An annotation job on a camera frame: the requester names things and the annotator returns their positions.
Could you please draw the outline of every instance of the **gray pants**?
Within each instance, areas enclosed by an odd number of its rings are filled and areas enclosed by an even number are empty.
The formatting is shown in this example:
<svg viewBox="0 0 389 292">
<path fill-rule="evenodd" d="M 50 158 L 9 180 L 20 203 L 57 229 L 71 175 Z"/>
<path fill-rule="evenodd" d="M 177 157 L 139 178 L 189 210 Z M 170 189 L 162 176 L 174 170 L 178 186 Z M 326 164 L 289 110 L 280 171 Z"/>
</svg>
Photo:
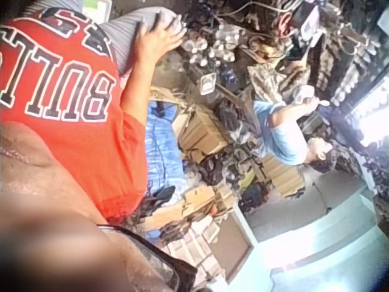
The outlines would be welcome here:
<svg viewBox="0 0 389 292">
<path fill-rule="evenodd" d="M 37 10 L 51 7 L 65 8 L 76 12 L 82 12 L 83 0 L 40 0 L 26 8 L 23 16 L 29 16 Z M 133 45 L 133 39 L 136 36 L 137 26 L 141 18 L 143 17 L 146 20 L 148 28 L 151 29 L 154 26 L 156 16 L 160 11 L 163 11 L 165 14 L 166 25 L 169 25 L 176 17 L 174 12 L 164 7 L 148 7 L 135 10 L 129 14 L 100 25 L 115 47 L 117 67 L 120 76 L 125 75 L 129 71 L 130 53 Z"/>
</svg>

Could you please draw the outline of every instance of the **cable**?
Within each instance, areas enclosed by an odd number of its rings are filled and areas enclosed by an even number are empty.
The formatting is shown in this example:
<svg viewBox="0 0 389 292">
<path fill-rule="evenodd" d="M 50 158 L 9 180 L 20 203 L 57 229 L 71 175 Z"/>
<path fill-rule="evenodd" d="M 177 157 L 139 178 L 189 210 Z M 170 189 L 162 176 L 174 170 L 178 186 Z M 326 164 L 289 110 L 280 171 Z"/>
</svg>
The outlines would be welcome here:
<svg viewBox="0 0 389 292">
<path fill-rule="evenodd" d="M 272 6 L 269 6 L 269 5 L 266 5 L 266 4 L 262 4 L 262 3 L 259 3 L 259 2 L 254 2 L 254 1 L 250 1 L 246 4 L 244 4 L 241 8 L 233 11 L 233 12 L 230 12 L 230 13 L 223 13 L 223 14 L 217 14 L 216 16 L 230 16 L 230 15 L 234 15 L 240 11 L 242 11 L 243 9 L 245 9 L 247 6 L 251 5 L 251 4 L 254 4 L 254 5 L 257 5 L 257 6 L 262 6 L 264 8 L 267 8 L 267 9 L 270 9 L 270 10 L 273 10 L 273 11 L 277 11 L 277 12 L 281 12 L 281 13 L 286 13 L 286 12 L 289 12 L 293 9 L 296 9 L 301 3 L 303 2 L 303 0 L 296 0 L 296 2 L 294 2 L 294 4 L 292 4 L 288 9 L 279 9 L 279 8 L 275 8 L 275 7 L 272 7 Z"/>
</svg>

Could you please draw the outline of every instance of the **red shirt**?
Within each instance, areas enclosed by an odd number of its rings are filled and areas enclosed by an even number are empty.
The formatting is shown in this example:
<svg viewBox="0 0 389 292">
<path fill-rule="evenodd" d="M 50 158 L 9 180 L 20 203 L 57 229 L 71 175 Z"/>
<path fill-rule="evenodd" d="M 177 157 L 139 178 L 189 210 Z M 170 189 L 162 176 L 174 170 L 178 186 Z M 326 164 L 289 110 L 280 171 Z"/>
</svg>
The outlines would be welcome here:
<svg viewBox="0 0 389 292">
<path fill-rule="evenodd" d="M 145 127 L 120 109 L 105 33 L 48 9 L 1 26 L 0 39 L 1 120 L 36 131 L 105 218 L 133 212 L 147 185 Z"/>
</svg>

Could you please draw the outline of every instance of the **eyeglasses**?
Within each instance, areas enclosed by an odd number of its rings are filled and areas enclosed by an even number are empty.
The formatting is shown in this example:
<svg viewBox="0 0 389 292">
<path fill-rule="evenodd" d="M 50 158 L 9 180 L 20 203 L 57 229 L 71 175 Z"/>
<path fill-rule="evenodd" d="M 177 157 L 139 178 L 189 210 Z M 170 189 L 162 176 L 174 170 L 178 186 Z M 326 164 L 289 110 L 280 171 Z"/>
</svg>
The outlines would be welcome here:
<svg viewBox="0 0 389 292">
<path fill-rule="evenodd" d="M 174 292 L 191 291 L 198 271 L 195 267 L 183 260 L 171 257 L 128 229 L 112 225 L 97 226 L 105 233 L 117 232 L 122 234 L 134 243 Z"/>
</svg>

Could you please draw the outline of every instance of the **person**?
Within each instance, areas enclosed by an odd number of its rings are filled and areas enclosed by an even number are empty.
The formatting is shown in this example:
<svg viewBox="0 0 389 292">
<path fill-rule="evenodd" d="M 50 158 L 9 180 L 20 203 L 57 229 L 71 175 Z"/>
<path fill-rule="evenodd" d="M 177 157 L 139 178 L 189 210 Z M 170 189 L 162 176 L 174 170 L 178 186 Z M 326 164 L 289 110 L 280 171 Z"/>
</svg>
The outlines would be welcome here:
<svg viewBox="0 0 389 292">
<path fill-rule="evenodd" d="M 98 26 L 82 2 L 35 1 L 0 27 L 1 122 L 36 132 L 101 214 L 120 223 L 146 191 L 154 68 L 185 28 L 162 7 Z"/>
<path fill-rule="evenodd" d="M 259 155 L 271 153 L 287 165 L 311 164 L 326 161 L 332 153 L 332 145 L 322 138 L 312 137 L 308 141 L 297 124 L 297 120 L 317 109 L 319 99 L 310 97 L 299 105 L 275 105 L 254 101 L 254 110 L 261 126 L 263 143 Z"/>
<path fill-rule="evenodd" d="M 34 131 L 0 131 L 1 291 L 171 291 L 131 240 L 96 226 L 107 221 Z"/>
</svg>

